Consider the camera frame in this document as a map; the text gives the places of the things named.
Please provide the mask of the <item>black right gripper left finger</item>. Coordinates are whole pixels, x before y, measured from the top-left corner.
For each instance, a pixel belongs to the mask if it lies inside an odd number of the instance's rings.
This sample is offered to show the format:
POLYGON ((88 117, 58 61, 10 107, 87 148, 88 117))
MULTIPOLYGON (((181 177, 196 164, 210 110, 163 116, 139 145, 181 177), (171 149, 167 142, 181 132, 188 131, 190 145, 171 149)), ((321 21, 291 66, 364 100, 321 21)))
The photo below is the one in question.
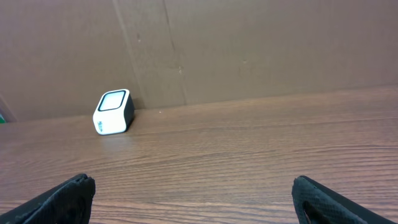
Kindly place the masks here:
POLYGON ((95 180, 78 174, 1 215, 1 223, 88 224, 96 193, 95 180))

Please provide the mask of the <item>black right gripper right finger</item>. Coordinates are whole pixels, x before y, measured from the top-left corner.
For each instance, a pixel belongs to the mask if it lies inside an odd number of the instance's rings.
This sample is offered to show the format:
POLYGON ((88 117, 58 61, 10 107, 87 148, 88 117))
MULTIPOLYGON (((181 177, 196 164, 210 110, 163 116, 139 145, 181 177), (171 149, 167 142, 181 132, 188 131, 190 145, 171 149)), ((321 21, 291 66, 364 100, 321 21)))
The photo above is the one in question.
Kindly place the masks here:
POLYGON ((395 224, 304 175, 295 178, 292 199, 300 224, 395 224))

